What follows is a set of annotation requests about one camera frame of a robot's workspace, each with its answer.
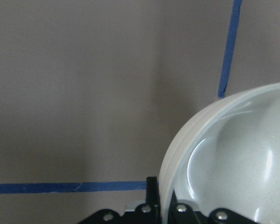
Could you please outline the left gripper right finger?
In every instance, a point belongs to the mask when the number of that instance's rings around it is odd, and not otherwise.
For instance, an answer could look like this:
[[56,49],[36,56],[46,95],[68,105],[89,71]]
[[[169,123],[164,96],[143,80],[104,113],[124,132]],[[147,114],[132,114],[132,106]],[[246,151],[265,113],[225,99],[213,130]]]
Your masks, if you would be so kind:
[[254,224],[255,222],[226,208],[214,209],[209,215],[195,211],[186,203],[178,202],[172,193],[168,209],[169,224]]

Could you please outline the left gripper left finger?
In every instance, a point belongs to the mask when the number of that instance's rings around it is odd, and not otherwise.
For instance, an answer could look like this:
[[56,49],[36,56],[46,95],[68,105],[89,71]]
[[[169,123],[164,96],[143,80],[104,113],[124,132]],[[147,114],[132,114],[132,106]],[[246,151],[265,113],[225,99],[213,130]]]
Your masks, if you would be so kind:
[[81,224],[160,224],[161,205],[159,188],[156,177],[146,179],[146,199],[132,211],[126,211],[122,216],[111,210],[98,210],[84,220]]

